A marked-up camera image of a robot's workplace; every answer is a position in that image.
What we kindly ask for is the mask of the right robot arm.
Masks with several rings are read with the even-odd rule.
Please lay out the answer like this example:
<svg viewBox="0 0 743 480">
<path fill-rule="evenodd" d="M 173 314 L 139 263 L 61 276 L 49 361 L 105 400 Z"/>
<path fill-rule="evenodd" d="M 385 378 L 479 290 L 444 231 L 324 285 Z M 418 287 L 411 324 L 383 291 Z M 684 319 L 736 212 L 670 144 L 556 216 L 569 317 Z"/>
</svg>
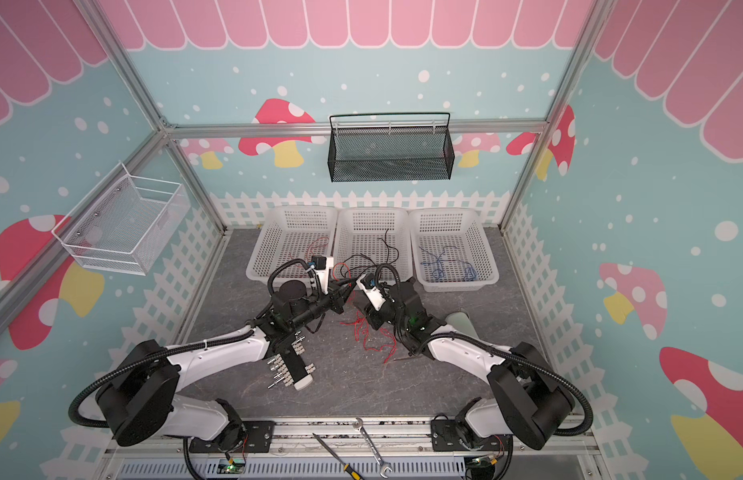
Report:
<svg viewBox="0 0 743 480">
<path fill-rule="evenodd" d="M 493 398 L 469 403 L 455 418 L 465 442 L 513 435 L 540 450 L 553 436 L 580 436 L 593 426 L 587 396 L 533 345 L 487 343 L 427 313 L 413 282 L 401 280 L 391 264 L 362 274 L 356 284 L 367 297 L 361 308 L 371 327 L 391 326 L 409 356 L 451 364 L 489 385 Z"/>
</svg>

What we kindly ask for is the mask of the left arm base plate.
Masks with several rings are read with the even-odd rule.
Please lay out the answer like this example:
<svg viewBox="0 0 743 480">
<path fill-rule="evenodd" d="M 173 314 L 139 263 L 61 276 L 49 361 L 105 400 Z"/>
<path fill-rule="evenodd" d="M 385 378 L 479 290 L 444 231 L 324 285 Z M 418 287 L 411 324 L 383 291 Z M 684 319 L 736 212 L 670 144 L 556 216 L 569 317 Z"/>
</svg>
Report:
<svg viewBox="0 0 743 480">
<path fill-rule="evenodd" d="M 276 422 L 270 420 L 245 420 L 237 429 L 227 428 L 214 440 L 194 438 L 191 453 L 239 454 L 269 453 L 274 440 Z"/>
</svg>

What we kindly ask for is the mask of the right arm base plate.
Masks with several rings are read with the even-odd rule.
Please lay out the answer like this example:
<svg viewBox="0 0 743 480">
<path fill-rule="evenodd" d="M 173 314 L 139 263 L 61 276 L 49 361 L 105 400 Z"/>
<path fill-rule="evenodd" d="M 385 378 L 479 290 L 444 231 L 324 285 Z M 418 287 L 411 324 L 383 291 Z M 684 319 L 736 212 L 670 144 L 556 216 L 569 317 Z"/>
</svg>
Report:
<svg viewBox="0 0 743 480">
<path fill-rule="evenodd" d="M 429 422 L 431 448 L 435 452 L 505 452 L 511 443 L 509 435 L 483 438 L 473 433 L 465 421 L 437 414 Z"/>
</svg>

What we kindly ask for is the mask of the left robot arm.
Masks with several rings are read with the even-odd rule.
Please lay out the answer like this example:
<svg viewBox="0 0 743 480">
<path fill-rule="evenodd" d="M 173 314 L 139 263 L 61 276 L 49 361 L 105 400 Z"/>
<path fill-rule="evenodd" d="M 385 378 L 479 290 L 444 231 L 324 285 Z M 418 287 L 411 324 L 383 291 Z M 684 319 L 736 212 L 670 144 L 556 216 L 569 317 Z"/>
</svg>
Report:
<svg viewBox="0 0 743 480">
<path fill-rule="evenodd" d="M 246 428 L 226 400 L 197 400 L 181 394 L 198 381 L 264 360 L 275 367 L 275 382 L 303 390 L 314 366 L 303 358 L 301 333 L 330 312 L 341 313 L 357 279 L 337 280 L 329 258 L 290 260 L 267 281 L 270 300 L 243 328 L 199 342 L 159 346 L 138 344 L 118 368 L 103 375 L 72 400 L 69 420 L 108 428 L 128 447 L 156 436 L 211 442 L 223 451 L 237 448 Z"/>
</svg>

